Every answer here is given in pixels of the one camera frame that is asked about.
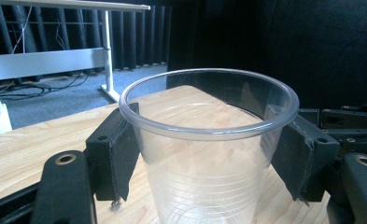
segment plastic cup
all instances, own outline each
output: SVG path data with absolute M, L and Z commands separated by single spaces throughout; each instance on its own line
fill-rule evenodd
M 289 86 L 242 70 L 180 70 L 129 86 L 120 111 L 135 126 L 160 222 L 249 223 L 298 108 Z

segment gray carpet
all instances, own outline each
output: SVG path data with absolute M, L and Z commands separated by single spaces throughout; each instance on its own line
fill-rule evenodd
M 133 71 L 123 70 L 114 72 L 114 88 L 118 94 L 134 81 L 166 71 L 166 65 L 152 65 L 136 68 Z M 47 85 L 61 88 L 69 85 L 75 78 L 75 84 L 85 80 L 87 75 L 77 74 L 73 77 L 46 76 L 36 85 Z M 91 74 L 81 85 L 22 100 L 8 100 L 12 97 L 2 97 L 2 103 L 7 105 L 13 129 L 22 128 L 39 122 L 61 118 L 81 111 L 94 109 L 114 102 L 100 89 L 105 84 L 105 75 Z M 8 94 L 38 95 L 42 89 L 24 89 Z

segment black wall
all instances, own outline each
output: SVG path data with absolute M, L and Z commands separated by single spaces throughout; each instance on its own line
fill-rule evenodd
M 367 104 L 367 1 L 208 0 L 199 24 L 193 67 L 275 77 L 301 107 Z

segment cable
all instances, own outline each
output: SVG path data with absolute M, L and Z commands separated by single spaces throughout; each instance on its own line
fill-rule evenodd
M 73 81 L 71 81 L 69 84 L 67 84 L 63 87 L 51 87 L 51 86 L 45 85 L 45 84 L 23 84 L 23 85 L 20 85 L 20 86 L 10 86 L 7 89 L 3 88 L 2 90 L 0 90 L 0 98 L 3 99 L 3 100 L 6 100 L 6 101 L 19 101 L 19 100 L 25 100 L 25 99 L 44 96 L 44 95 L 52 93 L 52 92 L 62 91 L 62 90 L 65 90 L 67 88 L 82 85 L 84 82 L 87 81 L 89 75 L 86 75 L 84 80 L 82 80 L 81 82 L 79 82 L 77 84 L 74 84 L 78 80 L 79 77 L 81 77 L 81 75 L 76 76 Z M 39 90 L 39 92 L 35 92 L 35 93 L 12 93 L 14 91 L 21 91 L 21 90 L 28 90 L 28 89 Z
M 15 84 L 15 79 L 13 79 L 10 83 L 8 83 L 8 85 L 6 85 L 5 87 L 3 87 L 3 89 L 1 89 L 0 91 L 5 91 L 8 88 L 12 87 L 12 85 Z
M 64 47 L 64 40 L 59 35 L 59 28 L 60 28 L 60 26 L 61 26 L 61 23 L 60 23 L 60 21 L 58 19 L 58 26 L 57 26 L 57 30 L 56 30 L 55 40 L 62 47 L 62 49 L 65 49 L 65 47 Z
M 32 7 L 29 8 L 29 12 L 28 12 L 28 16 L 26 17 L 25 24 L 21 23 L 21 35 L 20 35 L 20 38 L 18 38 L 17 43 L 14 46 L 14 49 L 12 50 L 12 54 L 15 52 L 15 49 L 20 44 L 21 40 L 22 40 L 22 44 L 23 44 L 23 52 L 25 52 L 25 43 L 24 43 L 24 41 L 25 41 L 25 29 L 26 29 L 26 25 L 28 24 L 29 17 L 31 16 L 31 13 L 32 13 Z

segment black curtain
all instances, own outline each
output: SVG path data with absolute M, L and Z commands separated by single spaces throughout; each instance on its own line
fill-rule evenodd
M 170 18 L 171 8 L 163 6 L 111 12 L 113 68 L 167 63 Z M 0 54 L 100 47 L 100 11 L 0 6 Z
M 367 104 L 367 1 L 206 0 L 200 18 L 194 67 L 275 77 L 303 108 Z

